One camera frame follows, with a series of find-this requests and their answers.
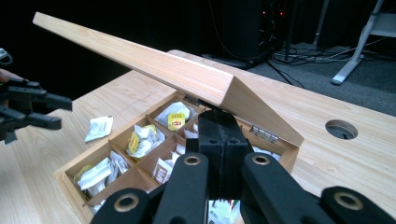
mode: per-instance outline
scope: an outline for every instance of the wooden lid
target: wooden lid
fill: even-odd
[[[285,120],[237,77],[218,69],[37,12],[33,23],[224,109],[297,147],[304,141]]]

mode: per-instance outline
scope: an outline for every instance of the black plastic part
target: black plastic part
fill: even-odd
[[[60,118],[34,112],[26,118],[25,122],[29,125],[50,130],[59,130],[62,128],[62,120]]]
[[[352,189],[323,190],[320,205],[336,223],[394,224],[396,221],[365,196]]]
[[[242,173],[269,223],[334,223],[272,156],[247,154]]]
[[[131,208],[118,211],[116,208]],[[151,223],[149,196],[141,189],[122,189],[106,199],[105,204],[92,219],[92,224],[146,224]]]
[[[177,159],[153,223],[206,223],[208,166],[198,153]]]
[[[245,224],[269,224],[261,211],[257,211],[242,202],[239,210],[241,212],[241,216],[244,218]]]
[[[208,110],[198,117],[198,152],[209,159],[209,199],[238,199],[243,158],[252,151],[233,115]]]
[[[45,102],[48,108],[73,110],[72,100],[64,96],[48,93]]]

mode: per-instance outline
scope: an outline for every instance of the black equipment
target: black equipment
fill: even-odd
[[[396,223],[352,189],[333,187],[317,198],[272,156],[254,153],[235,118],[209,110],[199,138],[187,139],[169,181],[147,194],[122,189],[92,223],[206,223],[208,200],[237,199],[245,223]]]
[[[42,103],[53,109],[72,110],[72,100],[48,93],[40,83],[22,78],[10,77],[6,83],[0,83],[0,141],[6,144],[16,140],[15,130],[33,125],[40,128],[59,130],[62,120],[34,112],[32,103]],[[15,103],[15,109],[7,104]]]

